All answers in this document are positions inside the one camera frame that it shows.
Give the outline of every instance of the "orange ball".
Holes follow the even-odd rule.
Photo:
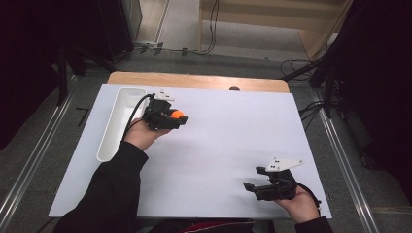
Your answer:
[[[176,110],[172,113],[170,117],[172,118],[179,118],[179,117],[184,117],[185,115],[183,114],[182,111]]]

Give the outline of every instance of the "metal rail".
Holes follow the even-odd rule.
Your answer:
[[[319,90],[314,90],[315,101],[322,101],[321,93]],[[364,231],[367,233],[378,233],[379,229],[373,217],[373,214],[367,204],[366,198],[364,197],[361,186],[358,179],[352,170],[351,164],[349,162],[348,156],[346,155],[343,145],[340,143],[339,137],[333,125],[333,120],[328,118],[324,110],[320,110],[320,116],[324,124],[327,136],[330,139],[330,143],[333,147],[334,154],[336,155],[337,162],[339,164],[340,170],[342,171],[343,178],[345,179],[346,185],[349,188],[352,199],[355,204],[355,208],[360,216],[361,224],[363,225]]]
[[[31,152],[15,184],[13,185],[12,189],[6,195],[6,198],[1,204],[0,233],[6,232],[6,228],[9,225],[9,222],[12,219],[16,211],[17,206],[19,202],[21,201],[21,198],[24,195],[24,192],[30,185],[31,179],[36,173],[37,168],[39,167],[43,159],[43,156],[49,147],[49,144],[52,140],[52,137],[54,136],[54,133],[58,125],[60,124],[64,115],[66,114],[67,108],[69,107],[72,101],[73,93],[77,87],[77,84],[78,84],[78,80],[75,76],[73,76],[70,82],[71,91],[69,92],[69,95],[63,101],[63,103],[59,107],[56,107],[56,109],[54,110],[54,113],[52,114],[48,125],[43,131],[42,136],[37,142],[36,147]]]

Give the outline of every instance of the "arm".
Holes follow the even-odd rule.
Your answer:
[[[319,216],[312,196],[300,186],[296,188],[296,195],[292,200],[275,200],[275,202],[296,222],[297,233],[333,232],[327,219]]]
[[[134,124],[113,159],[97,168],[78,206],[53,232],[132,232],[139,205],[139,174],[148,160],[143,150],[167,132],[151,131],[144,121]]]

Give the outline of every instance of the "wooden edge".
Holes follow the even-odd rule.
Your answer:
[[[288,84],[281,80],[168,73],[114,72],[110,75],[107,84],[226,90],[235,86],[246,91],[290,93]]]

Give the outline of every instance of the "black strap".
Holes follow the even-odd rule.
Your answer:
[[[312,190],[309,187],[303,185],[302,183],[298,183],[298,182],[296,182],[296,184],[299,185],[303,190],[307,191],[312,196],[312,199],[315,202],[316,207],[318,208],[318,213],[319,215],[321,215],[321,209],[319,207],[322,201],[316,198],[315,194],[313,194]]]

